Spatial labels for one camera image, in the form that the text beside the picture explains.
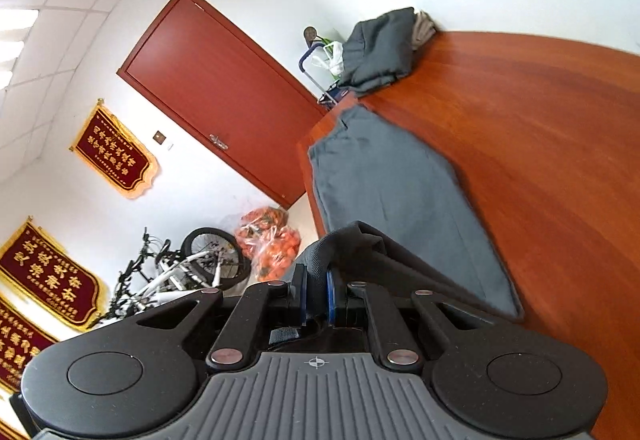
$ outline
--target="red banner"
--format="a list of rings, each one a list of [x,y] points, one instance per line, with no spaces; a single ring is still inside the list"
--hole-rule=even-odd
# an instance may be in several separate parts
[[[86,330],[106,292],[28,220],[0,249],[0,274],[65,324]]]
[[[0,296],[0,386],[17,391],[29,361],[56,342]]]
[[[155,157],[101,100],[70,149],[128,198],[151,187],[158,172]]]
[[[0,440],[27,440],[27,437],[0,421]]]

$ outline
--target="door frame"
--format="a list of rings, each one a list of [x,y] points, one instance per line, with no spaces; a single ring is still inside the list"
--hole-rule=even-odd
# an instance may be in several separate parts
[[[168,116],[171,120],[176,122],[183,128],[187,133],[189,133],[193,138],[198,140],[201,144],[203,144],[207,149],[215,153],[219,158],[221,158],[226,164],[231,166],[235,171],[240,173],[244,178],[246,178],[249,182],[255,185],[258,189],[263,191],[265,194],[269,195],[275,202],[282,205],[284,208],[289,209],[291,205],[295,202],[290,200],[285,200],[279,195],[276,191],[271,189],[267,184],[265,184],[258,177],[253,175],[247,169],[245,169],[238,162],[233,160],[229,155],[224,153],[218,146],[213,144],[205,135],[201,134],[194,126],[184,120],[180,115],[178,115],[174,110],[162,100],[158,99],[152,92],[147,90],[141,83],[139,83],[135,78],[133,78],[129,72],[129,66],[138,55],[138,52],[145,45],[147,40],[151,37],[153,32],[155,32],[156,28],[162,23],[162,20],[171,12],[172,8],[178,3],[180,0],[169,0],[169,3],[160,11],[160,14],[152,21],[149,28],[146,29],[145,33],[142,35],[140,40],[133,47],[133,50],[125,59],[124,63],[120,67],[120,69],[116,72],[119,77],[121,77],[129,86],[135,89],[139,94],[145,97],[146,100],[151,102],[156,108],[158,108],[161,112],[163,112],[166,116]],[[218,10],[216,10],[213,6],[207,3],[206,0],[191,0],[197,6],[199,6],[202,10],[204,10],[207,14],[209,14],[213,19],[219,22],[224,28],[229,30],[242,44],[247,46],[247,48],[251,49],[260,59],[262,59],[271,69],[273,69],[278,75],[280,75],[287,83],[289,83],[294,90],[296,90],[305,100],[309,102],[311,106],[314,107],[315,110],[318,110],[318,113],[323,116],[326,114],[326,111],[318,105],[318,100],[289,72],[287,71],[279,62],[276,61],[273,57],[271,57],[264,49],[258,45],[253,39],[251,39],[247,34],[245,34],[242,30],[240,30],[236,25],[234,25],[230,20],[228,20],[223,14],[221,14]],[[291,145],[296,147],[296,142],[292,142]]]

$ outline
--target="shopping cart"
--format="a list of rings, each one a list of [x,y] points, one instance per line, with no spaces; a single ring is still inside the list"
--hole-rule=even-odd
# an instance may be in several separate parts
[[[305,74],[313,84],[315,84],[319,90],[322,91],[322,97],[318,99],[318,104],[324,106],[326,109],[330,110],[334,107],[340,100],[347,94],[347,88],[341,88],[338,86],[339,80],[335,81],[328,89],[324,89],[324,86],[318,83],[306,70],[305,70],[305,61],[311,56],[313,52],[318,49],[324,49],[326,45],[324,43],[313,43],[309,50],[305,52],[305,54],[300,58],[298,62],[298,67],[300,71]]]

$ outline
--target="white bicycle frame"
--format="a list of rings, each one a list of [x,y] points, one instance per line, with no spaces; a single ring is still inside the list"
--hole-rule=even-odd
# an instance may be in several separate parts
[[[190,294],[191,292],[194,292],[194,290],[173,290],[170,292],[158,291],[158,289],[168,280],[172,280],[172,282],[176,284],[177,281],[175,280],[175,275],[178,274],[179,272],[189,271],[190,275],[197,277],[199,282],[202,283],[204,286],[210,286],[214,288],[219,286],[222,258],[218,258],[218,264],[216,265],[216,271],[214,273],[213,282],[211,284],[207,284],[207,282],[204,279],[201,279],[200,276],[194,273],[189,267],[184,268],[185,265],[190,264],[191,261],[199,260],[200,258],[204,258],[210,254],[211,252],[209,250],[192,254],[188,258],[185,258],[181,262],[176,263],[174,266],[169,267],[168,269],[165,269],[165,270],[164,270],[164,266],[161,265],[164,272],[159,276],[153,278],[151,282],[147,283],[135,294],[133,294],[130,298],[130,302],[132,304],[137,305],[141,310],[143,310],[146,308],[146,306],[149,303],[164,304],[169,301],[173,301],[174,299],[178,299],[179,297],[182,297],[184,295]],[[142,303],[142,300],[144,299],[149,300],[147,304]]]

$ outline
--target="fluorescent light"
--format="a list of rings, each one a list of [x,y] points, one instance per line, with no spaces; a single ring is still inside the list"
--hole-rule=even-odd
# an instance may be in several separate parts
[[[30,28],[38,19],[37,10],[0,8],[0,30]]]
[[[0,63],[17,59],[23,48],[22,41],[0,41]]]
[[[11,82],[11,77],[14,75],[11,72],[0,72],[0,90],[6,88]]]

